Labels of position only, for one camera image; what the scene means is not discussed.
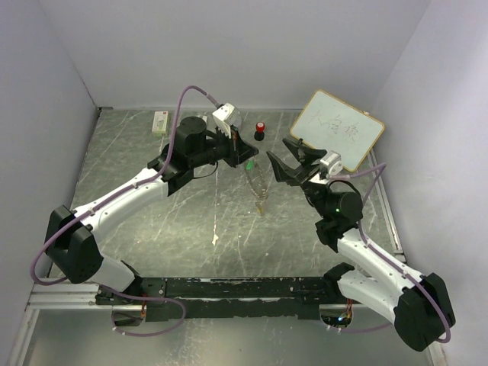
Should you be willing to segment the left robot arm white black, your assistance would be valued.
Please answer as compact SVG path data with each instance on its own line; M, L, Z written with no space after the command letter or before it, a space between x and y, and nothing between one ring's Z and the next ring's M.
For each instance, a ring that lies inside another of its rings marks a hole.
M196 168L219 161L235 168L257 154L236 127L219 122L210 131L201 118L186 117L161 155L128 182L75 210L55 209L44 251L73 284L92 281L114 289L123 303L136 303L143 293L137 273L125 262L103 255L99 242L139 210L194 180Z

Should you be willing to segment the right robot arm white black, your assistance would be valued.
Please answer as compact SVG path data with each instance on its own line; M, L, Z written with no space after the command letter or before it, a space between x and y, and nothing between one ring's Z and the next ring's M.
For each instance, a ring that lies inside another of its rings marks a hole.
M379 178L385 164L345 174L337 152L313 149L300 140L285 138L283 143L299 165L292 168L268 152L276 181L302 189L321 218L315 224L319 241L354 262L328 272L329 281L323 285L325 298L332 303L346 298L367 306L418 352L433 342L450 342L455 316L443 279L402 263L362 227L368 196L359 192L352 179L368 174Z

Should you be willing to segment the metal disc with keyrings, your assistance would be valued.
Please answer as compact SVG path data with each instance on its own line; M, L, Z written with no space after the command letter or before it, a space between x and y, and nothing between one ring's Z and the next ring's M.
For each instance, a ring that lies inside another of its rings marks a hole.
M266 184L264 172L256 159L250 160L255 162L255 166L253 169L247 170L245 165L244 173L246 180L249 183L251 191L256 199L258 201L265 201L268 198L268 186Z

